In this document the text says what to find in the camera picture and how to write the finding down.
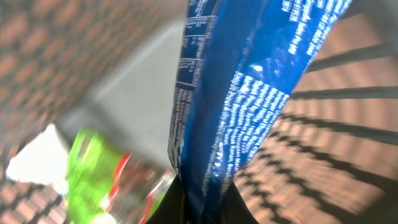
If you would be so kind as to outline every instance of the nutrition facts label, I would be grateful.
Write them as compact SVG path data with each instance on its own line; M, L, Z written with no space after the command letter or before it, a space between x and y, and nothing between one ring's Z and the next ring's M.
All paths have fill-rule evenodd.
M198 85L203 64L203 51L210 38L218 10L217 0L191 0L182 37L181 56L174 93L170 125L169 157L178 170L181 144L193 91Z

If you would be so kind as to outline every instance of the gray concrete surface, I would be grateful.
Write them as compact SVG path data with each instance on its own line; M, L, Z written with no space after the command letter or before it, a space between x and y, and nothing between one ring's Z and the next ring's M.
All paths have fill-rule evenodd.
M167 155L175 75L185 20L172 21L88 90L56 125L69 141L80 128L100 130L118 148L171 167Z

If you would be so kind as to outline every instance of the blue snack bag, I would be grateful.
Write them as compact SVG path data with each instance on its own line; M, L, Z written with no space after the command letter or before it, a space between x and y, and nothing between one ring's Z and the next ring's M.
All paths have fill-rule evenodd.
M190 1L169 156L197 223L218 221L234 174L254 157L350 3Z

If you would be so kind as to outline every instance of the green snack bag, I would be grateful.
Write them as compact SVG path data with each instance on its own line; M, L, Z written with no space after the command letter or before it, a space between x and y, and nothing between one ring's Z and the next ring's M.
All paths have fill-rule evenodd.
M112 189L123 154L96 131L79 131L68 158L68 212L75 224L104 214L103 199Z

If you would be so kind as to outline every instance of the plastic wrapper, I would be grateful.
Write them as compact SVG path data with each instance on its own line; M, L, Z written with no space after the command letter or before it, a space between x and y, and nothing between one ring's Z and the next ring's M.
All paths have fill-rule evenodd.
M123 154L96 131L81 130L68 158L68 212L76 224L113 219L141 223L150 218L172 173Z
M350 0L191 0L169 157L197 223L219 222L254 157Z

